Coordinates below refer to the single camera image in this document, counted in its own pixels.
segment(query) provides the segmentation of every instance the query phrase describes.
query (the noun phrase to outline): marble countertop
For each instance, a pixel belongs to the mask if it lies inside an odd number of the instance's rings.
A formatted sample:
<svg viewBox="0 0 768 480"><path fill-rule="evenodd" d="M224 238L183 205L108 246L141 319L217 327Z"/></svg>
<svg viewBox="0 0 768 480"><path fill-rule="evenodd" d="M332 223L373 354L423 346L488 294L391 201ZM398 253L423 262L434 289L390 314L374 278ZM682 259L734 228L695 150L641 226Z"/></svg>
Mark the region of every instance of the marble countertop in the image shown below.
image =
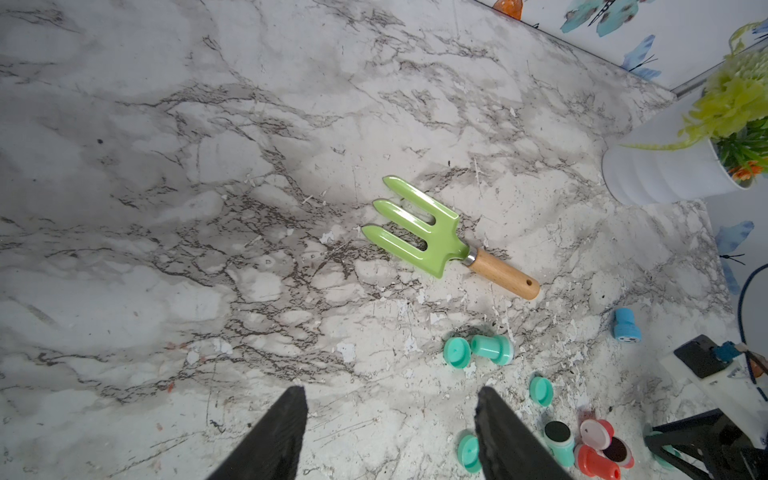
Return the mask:
<svg viewBox="0 0 768 480"><path fill-rule="evenodd" d="M534 431L608 419L624 477L657 478L643 427L708 407L656 362L735 338L704 206L623 207L601 179L669 92L469 0L35 0L0 22L4 478L204 478L292 384L302 479L469 476L484 385ZM370 245L387 174L540 296ZM617 306L642 343L612 338ZM444 364L474 333L514 361Z"/></svg>

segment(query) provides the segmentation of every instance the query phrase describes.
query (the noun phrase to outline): white paint chip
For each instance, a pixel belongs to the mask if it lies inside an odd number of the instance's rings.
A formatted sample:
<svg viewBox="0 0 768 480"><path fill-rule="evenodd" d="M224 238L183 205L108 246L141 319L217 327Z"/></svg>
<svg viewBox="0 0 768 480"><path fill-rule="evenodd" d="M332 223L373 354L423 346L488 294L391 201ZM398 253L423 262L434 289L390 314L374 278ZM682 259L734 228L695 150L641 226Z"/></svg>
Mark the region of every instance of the white paint chip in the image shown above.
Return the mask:
<svg viewBox="0 0 768 480"><path fill-rule="evenodd" d="M475 362L472 362L467 368L464 369L464 375L466 375L468 379L474 378L475 372L477 372L477 370L478 366L475 364Z"/></svg>
<svg viewBox="0 0 768 480"><path fill-rule="evenodd" d="M194 365L195 363L197 363L197 360L199 359L200 359L200 354L197 352L190 351L187 354L187 363L189 363L190 365Z"/></svg>
<svg viewBox="0 0 768 480"><path fill-rule="evenodd" d="M434 313L434 312L432 312L432 313L429 314L429 324L430 325L435 325L437 322L439 322L440 320L442 320L444 318L446 318L444 313Z"/></svg>
<svg viewBox="0 0 768 480"><path fill-rule="evenodd" d="M341 353L341 357L344 363L355 361L355 344L354 343L337 343L336 349Z"/></svg>
<svg viewBox="0 0 768 480"><path fill-rule="evenodd" d="M419 348L418 345L416 345L416 339L413 338L413 335L410 335L406 339L406 355L411 352L421 352L422 350Z"/></svg>
<svg viewBox="0 0 768 480"><path fill-rule="evenodd" d="M221 352L225 355L232 355L232 353L234 353L232 346L226 340L215 338L215 339L212 339L211 342L213 343L214 349L217 352Z"/></svg>
<svg viewBox="0 0 768 480"><path fill-rule="evenodd" d="M331 242L333 242L334 240L335 240L335 238L333 238L333 230L331 230L331 231L330 231L330 232L328 232L328 233L324 233L324 234L323 234L323 235L320 237L320 243L322 243L323 245L327 245L328 243L331 243Z"/></svg>

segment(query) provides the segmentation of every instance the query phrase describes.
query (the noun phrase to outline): butterfly wallpaper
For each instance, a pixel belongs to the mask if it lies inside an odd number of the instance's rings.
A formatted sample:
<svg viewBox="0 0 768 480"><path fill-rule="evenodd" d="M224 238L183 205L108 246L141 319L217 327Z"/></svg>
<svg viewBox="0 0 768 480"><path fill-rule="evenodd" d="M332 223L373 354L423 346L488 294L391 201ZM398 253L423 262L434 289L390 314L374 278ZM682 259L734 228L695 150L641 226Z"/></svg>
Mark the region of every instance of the butterfly wallpaper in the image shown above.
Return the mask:
<svg viewBox="0 0 768 480"><path fill-rule="evenodd" d="M654 0L574 0L565 12L565 23L560 31L568 33L590 20L598 23L598 35L604 37L630 21L640 11L640 3Z"/></svg>
<svg viewBox="0 0 768 480"><path fill-rule="evenodd" d="M741 285L736 281L736 277L733 275L730 262L738 262L744 265L742 260L737 257L741 255L730 255L733 253L739 245L746 240L750 235L750 232L754 230L755 224L751 220L745 220L732 227L720 227L715 236L715 243L717 244L717 252L720 254L720 262L723 264L723 273L725 273L725 280L728 285L728 290L732 295L738 295L741 291Z"/></svg>
<svg viewBox="0 0 768 480"><path fill-rule="evenodd" d="M646 58L650 48L654 45L655 39L656 35L648 35L646 38L644 38L643 41L641 41L633 51L627 53L624 56L624 62L621 64L621 67L624 70L631 71L638 77L644 78L646 80L653 80L654 78L661 75L661 71L643 66L657 60L655 55L651 55L650 57Z"/></svg>
<svg viewBox="0 0 768 480"><path fill-rule="evenodd" d="M670 90L721 63L739 27L768 38L768 0L476 1Z"/></svg>

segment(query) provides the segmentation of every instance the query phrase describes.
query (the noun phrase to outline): wallpaper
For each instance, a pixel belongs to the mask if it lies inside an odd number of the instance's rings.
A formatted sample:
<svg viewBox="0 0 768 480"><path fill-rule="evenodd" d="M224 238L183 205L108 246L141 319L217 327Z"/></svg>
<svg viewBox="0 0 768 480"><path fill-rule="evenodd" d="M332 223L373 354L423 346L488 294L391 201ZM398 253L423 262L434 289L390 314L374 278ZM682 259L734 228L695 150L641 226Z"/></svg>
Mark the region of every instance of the wallpaper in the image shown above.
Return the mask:
<svg viewBox="0 0 768 480"><path fill-rule="evenodd" d="M766 0L479 0L665 88L709 70L737 28L766 21Z"/></svg>

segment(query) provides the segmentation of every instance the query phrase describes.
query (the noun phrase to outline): yellow-green foliage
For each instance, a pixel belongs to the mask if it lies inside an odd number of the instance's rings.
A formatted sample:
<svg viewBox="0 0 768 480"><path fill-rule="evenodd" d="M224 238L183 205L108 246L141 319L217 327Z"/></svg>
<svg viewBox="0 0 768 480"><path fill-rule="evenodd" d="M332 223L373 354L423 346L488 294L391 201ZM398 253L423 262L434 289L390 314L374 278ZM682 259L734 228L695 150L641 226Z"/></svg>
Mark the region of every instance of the yellow-green foliage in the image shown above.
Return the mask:
<svg viewBox="0 0 768 480"><path fill-rule="evenodd" d="M768 49L728 55L723 66L707 80L704 95L694 103L689 116L684 117L686 126L678 132L687 138L676 144L625 147L679 150L702 138L717 142L743 130L751 121L768 117Z"/></svg>

